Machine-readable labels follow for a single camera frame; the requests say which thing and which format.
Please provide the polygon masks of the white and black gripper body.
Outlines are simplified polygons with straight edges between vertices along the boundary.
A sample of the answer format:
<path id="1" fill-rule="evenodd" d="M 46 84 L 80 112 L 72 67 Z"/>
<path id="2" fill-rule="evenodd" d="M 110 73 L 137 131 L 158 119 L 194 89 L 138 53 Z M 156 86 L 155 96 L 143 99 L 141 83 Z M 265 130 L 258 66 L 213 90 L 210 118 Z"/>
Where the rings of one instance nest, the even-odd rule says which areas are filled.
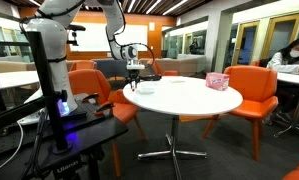
<path id="1" fill-rule="evenodd" d="M 129 83 L 135 81 L 138 83 L 140 81 L 139 72 L 145 68 L 138 60 L 128 60 L 126 65 L 128 76 L 127 80 Z"/>

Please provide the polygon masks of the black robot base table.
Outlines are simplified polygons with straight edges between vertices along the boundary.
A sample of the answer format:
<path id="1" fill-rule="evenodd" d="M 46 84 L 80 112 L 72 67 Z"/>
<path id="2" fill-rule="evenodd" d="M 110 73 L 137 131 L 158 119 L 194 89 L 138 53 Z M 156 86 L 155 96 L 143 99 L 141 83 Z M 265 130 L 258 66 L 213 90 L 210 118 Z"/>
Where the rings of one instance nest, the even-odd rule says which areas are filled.
<path id="1" fill-rule="evenodd" d="M 102 145 L 128 131 L 127 126 L 115 117 L 96 116 L 97 106 L 89 102 L 77 101 L 77 111 L 85 116 L 66 118 L 62 124 L 70 149 L 57 154 L 56 140 L 51 125 L 43 132 L 38 154 L 40 170 L 65 173 L 78 166 L 81 155 L 94 154 L 98 159 L 103 156 Z M 0 180 L 18 180 L 29 164 L 36 135 L 36 126 L 24 128 L 23 142 L 17 154 L 0 169 Z M 19 126 L 8 136 L 0 137 L 0 165 L 16 151 L 20 142 Z"/>

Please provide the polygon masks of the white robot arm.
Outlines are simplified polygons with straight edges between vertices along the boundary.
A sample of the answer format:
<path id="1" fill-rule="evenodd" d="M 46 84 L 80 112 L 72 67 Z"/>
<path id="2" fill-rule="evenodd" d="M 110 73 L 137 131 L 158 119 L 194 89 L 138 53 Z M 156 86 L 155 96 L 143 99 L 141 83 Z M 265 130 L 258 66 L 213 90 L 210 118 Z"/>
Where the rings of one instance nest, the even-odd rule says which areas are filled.
<path id="1" fill-rule="evenodd" d="M 116 41 L 116 35 L 122 33 L 125 28 L 125 17 L 118 0 L 45 0 L 32 17 L 23 18 L 19 26 L 26 36 L 29 32 L 41 34 L 43 50 L 51 68 L 53 86 L 56 90 L 65 90 L 68 95 L 67 100 L 57 102 L 62 117 L 78 107 L 69 85 L 65 60 L 67 31 L 83 4 L 102 8 L 107 22 L 106 37 L 114 59 L 125 60 L 129 72 L 145 68 L 138 61 L 138 52 L 134 44 L 120 45 Z"/>

